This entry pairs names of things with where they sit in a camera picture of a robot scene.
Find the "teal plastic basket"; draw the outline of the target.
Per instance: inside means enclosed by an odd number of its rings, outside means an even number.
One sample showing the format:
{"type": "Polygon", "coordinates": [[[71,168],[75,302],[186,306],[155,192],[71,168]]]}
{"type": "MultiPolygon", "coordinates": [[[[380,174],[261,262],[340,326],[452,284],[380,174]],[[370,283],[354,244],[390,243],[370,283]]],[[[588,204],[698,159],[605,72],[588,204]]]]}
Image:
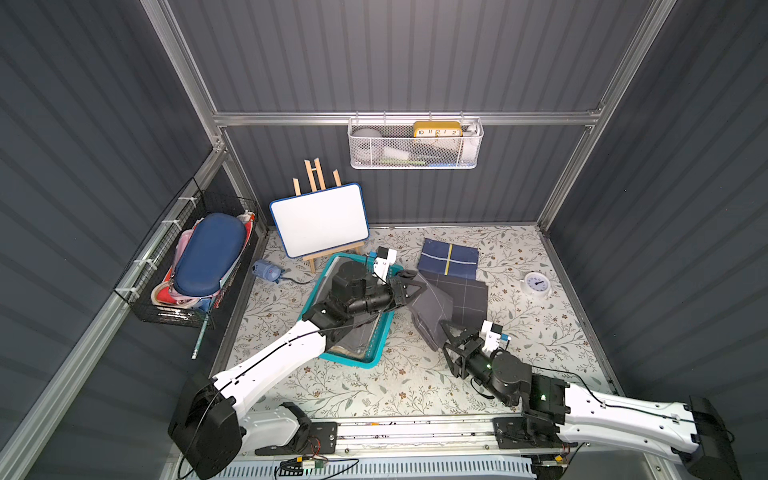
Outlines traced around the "teal plastic basket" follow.
{"type": "Polygon", "coordinates": [[[323,270],[299,317],[326,338],[323,359],[367,369],[378,364],[394,311],[411,295],[401,267],[391,266],[381,280],[374,266],[369,256],[337,253],[323,270]]]}

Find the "grey pillowcase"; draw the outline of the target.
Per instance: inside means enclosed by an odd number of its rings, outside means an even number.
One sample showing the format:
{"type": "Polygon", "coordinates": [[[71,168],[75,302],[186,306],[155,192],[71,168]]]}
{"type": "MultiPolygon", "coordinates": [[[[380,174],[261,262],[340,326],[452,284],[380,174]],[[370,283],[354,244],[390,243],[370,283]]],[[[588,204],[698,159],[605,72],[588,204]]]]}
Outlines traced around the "grey pillowcase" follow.
{"type": "Polygon", "coordinates": [[[339,255],[332,259],[317,300],[325,305],[326,314],[338,327],[330,333],[331,344],[327,356],[337,362],[372,364],[380,342],[383,312],[349,315],[345,304],[365,293],[371,293],[375,284],[382,285],[372,272],[371,261],[360,261],[339,255]]]}

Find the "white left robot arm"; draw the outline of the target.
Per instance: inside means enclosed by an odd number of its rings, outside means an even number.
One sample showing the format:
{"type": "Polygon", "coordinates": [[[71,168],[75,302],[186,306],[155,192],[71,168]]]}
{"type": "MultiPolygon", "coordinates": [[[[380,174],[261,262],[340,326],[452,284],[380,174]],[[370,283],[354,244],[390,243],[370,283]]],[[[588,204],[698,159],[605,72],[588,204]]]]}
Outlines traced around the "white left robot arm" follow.
{"type": "Polygon", "coordinates": [[[264,415],[252,414],[252,407],[273,386],[354,330],[413,303],[427,289],[416,276],[403,270],[383,281],[369,272],[338,272],[327,296],[264,350],[212,377],[191,376],[168,427],[191,472],[210,479],[249,448],[294,441],[306,424],[298,407],[281,406],[264,415]]]}

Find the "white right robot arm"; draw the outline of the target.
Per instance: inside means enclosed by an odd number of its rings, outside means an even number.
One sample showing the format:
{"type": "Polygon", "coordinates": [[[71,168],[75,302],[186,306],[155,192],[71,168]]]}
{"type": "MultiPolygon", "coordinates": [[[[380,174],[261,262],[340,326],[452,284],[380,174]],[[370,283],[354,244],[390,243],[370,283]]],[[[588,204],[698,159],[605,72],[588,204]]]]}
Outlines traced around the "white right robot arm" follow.
{"type": "Polygon", "coordinates": [[[499,329],[442,320],[442,352],[451,374],[479,394],[519,412],[493,421],[501,449],[618,447],[675,462],[697,479],[738,479],[733,437],[713,403],[653,402],[592,390],[579,375],[535,367],[498,343],[499,329]]]}

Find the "dark grid pillowcase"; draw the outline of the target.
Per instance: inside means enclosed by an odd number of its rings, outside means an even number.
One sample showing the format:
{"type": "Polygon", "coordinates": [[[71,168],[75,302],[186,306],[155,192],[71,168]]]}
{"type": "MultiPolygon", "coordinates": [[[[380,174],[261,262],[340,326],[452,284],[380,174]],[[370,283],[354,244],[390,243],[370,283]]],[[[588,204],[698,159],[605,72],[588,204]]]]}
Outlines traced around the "dark grid pillowcase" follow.
{"type": "Polygon", "coordinates": [[[488,286],[485,283],[430,272],[422,272],[422,275],[452,299],[452,323],[481,329],[488,319],[488,286]]]}
{"type": "Polygon", "coordinates": [[[408,305],[408,309],[411,312],[414,327],[428,347],[433,351],[441,349],[447,340],[441,323],[452,319],[453,298],[439,288],[428,284],[408,305]]]}

